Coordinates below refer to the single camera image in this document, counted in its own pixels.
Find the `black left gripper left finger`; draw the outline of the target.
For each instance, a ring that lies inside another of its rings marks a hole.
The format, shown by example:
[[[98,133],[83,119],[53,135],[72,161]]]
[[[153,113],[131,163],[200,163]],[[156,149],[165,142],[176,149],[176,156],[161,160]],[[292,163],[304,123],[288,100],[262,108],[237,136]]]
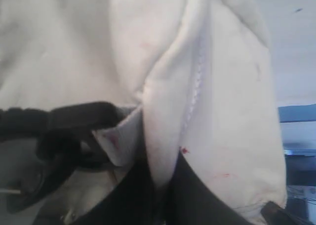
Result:
[[[37,142],[35,159],[18,165],[8,178],[10,189],[6,209],[11,214],[22,212],[58,190],[77,167],[81,143],[74,138],[51,138]]]

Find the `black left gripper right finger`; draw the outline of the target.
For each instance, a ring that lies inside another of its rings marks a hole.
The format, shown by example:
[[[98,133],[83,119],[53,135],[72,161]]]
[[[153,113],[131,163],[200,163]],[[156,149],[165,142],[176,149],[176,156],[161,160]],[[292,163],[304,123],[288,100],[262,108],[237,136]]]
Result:
[[[303,225],[299,219],[294,218],[274,202],[268,202],[262,209],[261,215],[268,225]]]

